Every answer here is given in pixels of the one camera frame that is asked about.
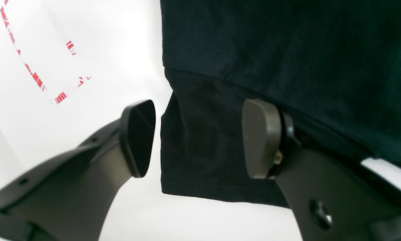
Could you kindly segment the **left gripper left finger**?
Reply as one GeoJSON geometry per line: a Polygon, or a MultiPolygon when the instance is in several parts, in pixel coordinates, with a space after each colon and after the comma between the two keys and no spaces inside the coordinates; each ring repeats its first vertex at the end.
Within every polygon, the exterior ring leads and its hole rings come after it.
{"type": "Polygon", "coordinates": [[[156,128],[152,100],[75,149],[31,168],[0,189],[0,238],[9,241],[97,241],[119,189],[148,171],[156,128]]]}

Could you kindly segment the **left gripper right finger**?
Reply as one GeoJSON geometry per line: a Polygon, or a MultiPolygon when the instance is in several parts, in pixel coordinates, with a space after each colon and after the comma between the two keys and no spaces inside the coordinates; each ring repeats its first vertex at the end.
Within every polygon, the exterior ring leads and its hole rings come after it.
{"type": "Polygon", "coordinates": [[[301,144],[292,117],[271,103],[247,99],[242,112],[247,173],[276,181],[304,241],[401,241],[401,189],[301,144]]]}

